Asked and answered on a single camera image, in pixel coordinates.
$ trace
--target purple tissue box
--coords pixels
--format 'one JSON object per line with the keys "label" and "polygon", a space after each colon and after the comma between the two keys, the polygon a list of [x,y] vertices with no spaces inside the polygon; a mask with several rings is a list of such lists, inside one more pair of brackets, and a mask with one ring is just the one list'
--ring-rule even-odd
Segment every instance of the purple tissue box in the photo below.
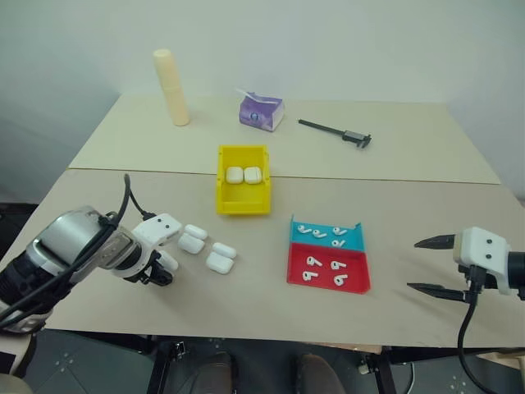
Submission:
{"label": "purple tissue box", "polygon": [[274,131],[285,114],[280,98],[257,96],[247,93],[240,104],[239,121],[248,126]]}

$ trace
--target yellow plastic bin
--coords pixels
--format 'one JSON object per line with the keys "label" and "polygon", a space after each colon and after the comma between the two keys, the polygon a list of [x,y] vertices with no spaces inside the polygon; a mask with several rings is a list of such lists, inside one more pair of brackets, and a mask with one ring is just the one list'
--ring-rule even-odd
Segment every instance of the yellow plastic bin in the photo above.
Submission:
{"label": "yellow plastic bin", "polygon": [[[245,182],[226,183],[228,167],[259,167],[262,181],[257,185]],[[272,184],[266,145],[220,145],[217,169],[217,213],[257,215],[270,213]]]}

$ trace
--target floor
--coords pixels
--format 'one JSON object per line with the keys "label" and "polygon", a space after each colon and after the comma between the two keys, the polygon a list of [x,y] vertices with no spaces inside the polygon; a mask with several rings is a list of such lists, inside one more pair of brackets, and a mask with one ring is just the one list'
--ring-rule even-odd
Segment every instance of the floor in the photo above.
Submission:
{"label": "floor", "polygon": [[[0,257],[24,226],[34,206],[0,204]],[[373,375],[360,375],[361,355],[348,350],[286,341],[224,338],[186,338],[189,350],[172,365],[165,393],[188,393],[194,372],[209,355],[230,352],[239,365],[238,393],[290,394],[290,362],[296,355],[322,356],[337,372],[350,394],[376,393]],[[519,371],[477,357],[468,357],[474,373],[498,393],[523,393]],[[69,332],[43,330],[25,381],[36,394],[139,394],[145,393],[153,369],[153,357],[140,355]],[[409,383],[409,365],[393,366],[398,393]],[[480,393],[464,376],[457,358],[415,364],[412,394]]]}

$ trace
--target red tray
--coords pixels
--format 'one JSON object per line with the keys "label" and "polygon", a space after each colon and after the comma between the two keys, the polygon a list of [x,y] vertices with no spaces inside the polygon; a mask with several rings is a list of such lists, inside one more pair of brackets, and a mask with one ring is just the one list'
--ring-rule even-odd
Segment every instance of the red tray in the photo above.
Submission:
{"label": "red tray", "polygon": [[[306,261],[309,256],[318,260],[322,267],[308,265]],[[334,260],[346,264],[346,267],[340,267],[338,270],[332,269],[331,261]],[[303,279],[304,271],[316,273],[318,276],[311,277],[310,281],[305,281]],[[343,285],[337,286],[334,283],[334,277],[341,274],[348,275],[348,278],[343,279]],[[363,294],[370,290],[367,256],[365,253],[356,250],[290,242],[286,281],[296,285]]]}

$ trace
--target table top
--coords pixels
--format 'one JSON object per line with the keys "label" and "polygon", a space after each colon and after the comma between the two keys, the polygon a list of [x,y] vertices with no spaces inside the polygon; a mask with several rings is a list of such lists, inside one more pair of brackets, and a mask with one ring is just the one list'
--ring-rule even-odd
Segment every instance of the table top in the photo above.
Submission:
{"label": "table top", "polygon": [[[57,181],[2,264],[18,255],[56,216],[90,204],[119,206],[123,173],[68,170]],[[180,263],[166,287],[133,284],[95,270],[61,301],[49,328],[202,337],[266,338],[397,346],[455,346],[467,306],[437,300],[406,282],[464,289],[450,251],[417,250],[416,241],[484,227],[525,249],[525,212],[503,186],[415,181],[272,179],[272,213],[215,213],[215,176],[131,172],[132,189],[147,210],[169,213],[208,230],[205,250],[166,250]],[[329,225],[363,224],[372,289],[365,295],[286,282],[290,217]],[[123,225],[139,215],[130,205]],[[210,245],[238,250],[230,274],[205,266]],[[484,291],[466,346],[525,346],[525,308],[515,295]]]}
{"label": "table top", "polygon": [[[219,144],[265,144],[272,176],[500,183],[443,104],[285,100],[271,133],[239,123],[241,98],[187,101],[177,127],[161,95],[122,95],[70,167],[215,174]],[[372,142],[360,150],[299,118]]]}

